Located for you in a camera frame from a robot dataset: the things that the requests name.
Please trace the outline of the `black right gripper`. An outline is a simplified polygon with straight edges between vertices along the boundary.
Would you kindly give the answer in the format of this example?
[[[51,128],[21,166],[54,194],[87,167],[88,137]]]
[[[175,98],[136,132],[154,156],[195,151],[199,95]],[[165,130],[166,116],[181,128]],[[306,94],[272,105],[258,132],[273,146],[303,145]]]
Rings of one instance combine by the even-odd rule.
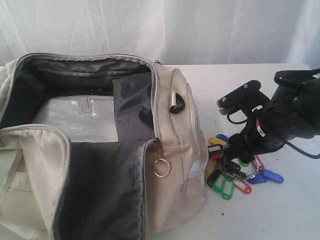
[[[273,153],[285,145],[288,134],[279,114],[265,109],[242,112],[247,117],[245,127],[228,139],[224,150],[227,160],[239,158],[242,163],[249,164],[255,155]]]

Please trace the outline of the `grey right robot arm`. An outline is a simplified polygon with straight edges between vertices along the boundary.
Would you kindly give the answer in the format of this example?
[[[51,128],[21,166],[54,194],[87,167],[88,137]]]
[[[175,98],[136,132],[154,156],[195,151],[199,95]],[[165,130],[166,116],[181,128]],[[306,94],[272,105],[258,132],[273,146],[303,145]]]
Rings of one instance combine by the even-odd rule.
[[[261,83],[250,80],[217,101],[222,115],[230,117],[242,111],[244,128],[232,135],[224,151],[227,160],[236,158],[244,163],[255,155],[279,151],[288,145],[300,154],[319,159],[290,141],[312,139],[320,134],[319,69],[281,70],[275,73],[277,89],[272,98],[260,91]]]

